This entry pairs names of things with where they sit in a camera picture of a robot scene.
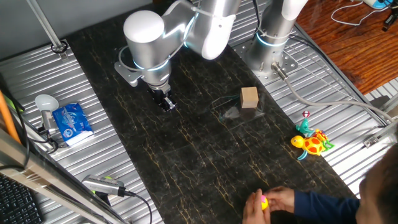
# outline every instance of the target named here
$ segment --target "white lamp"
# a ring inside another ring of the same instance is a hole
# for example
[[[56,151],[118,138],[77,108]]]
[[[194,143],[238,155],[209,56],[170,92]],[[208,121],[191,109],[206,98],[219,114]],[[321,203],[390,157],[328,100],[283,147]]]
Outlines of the white lamp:
[[[50,95],[41,94],[36,96],[35,104],[42,113],[43,128],[48,135],[55,134],[57,124],[52,117],[52,112],[60,106],[58,101]]]

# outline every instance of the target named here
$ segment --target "blue packet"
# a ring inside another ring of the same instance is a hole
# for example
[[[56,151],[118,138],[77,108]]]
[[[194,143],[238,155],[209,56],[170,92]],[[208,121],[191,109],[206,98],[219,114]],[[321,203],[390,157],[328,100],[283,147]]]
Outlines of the blue packet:
[[[78,103],[71,103],[52,112],[63,140],[71,146],[93,134],[86,114]]]

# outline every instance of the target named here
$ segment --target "keyboard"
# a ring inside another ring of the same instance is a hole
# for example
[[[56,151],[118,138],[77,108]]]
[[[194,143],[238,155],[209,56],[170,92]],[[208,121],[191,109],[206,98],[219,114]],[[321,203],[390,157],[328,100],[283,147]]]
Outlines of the keyboard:
[[[35,195],[26,186],[0,174],[0,223],[43,223]]]

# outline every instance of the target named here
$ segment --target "black table surface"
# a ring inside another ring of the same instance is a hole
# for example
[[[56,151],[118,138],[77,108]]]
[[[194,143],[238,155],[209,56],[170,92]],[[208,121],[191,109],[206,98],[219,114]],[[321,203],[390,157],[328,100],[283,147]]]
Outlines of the black table surface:
[[[239,223],[251,192],[279,185],[353,197],[324,158],[297,160],[294,124],[229,46],[216,60],[185,48],[171,60],[172,111],[152,101],[146,83],[131,87],[113,67],[130,13],[67,40],[165,223]],[[242,110],[239,94],[250,86],[259,107]],[[273,224],[283,217],[272,215]]]

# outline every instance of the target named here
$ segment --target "metal rail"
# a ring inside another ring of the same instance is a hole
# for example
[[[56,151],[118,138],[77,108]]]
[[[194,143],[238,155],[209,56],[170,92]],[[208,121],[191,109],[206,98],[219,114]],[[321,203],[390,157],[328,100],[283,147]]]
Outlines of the metal rail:
[[[32,9],[33,13],[36,15],[37,20],[39,20],[40,24],[42,25],[45,33],[50,38],[53,46],[55,47],[55,50],[53,50],[53,51],[55,53],[59,52],[58,54],[62,60],[67,59],[68,55],[65,52],[67,45],[63,44],[60,41],[60,39],[57,37],[57,35],[55,34],[54,30],[52,29],[49,21],[47,20],[43,10],[40,8],[39,4],[37,3],[37,1],[36,0],[26,0],[26,1],[29,4],[30,8]]]
[[[26,148],[2,129],[0,145],[1,165],[20,165],[24,162]],[[40,154],[39,151],[30,153],[26,170],[18,172],[4,169],[1,172],[94,223],[126,223],[110,206],[59,167],[51,157]]]

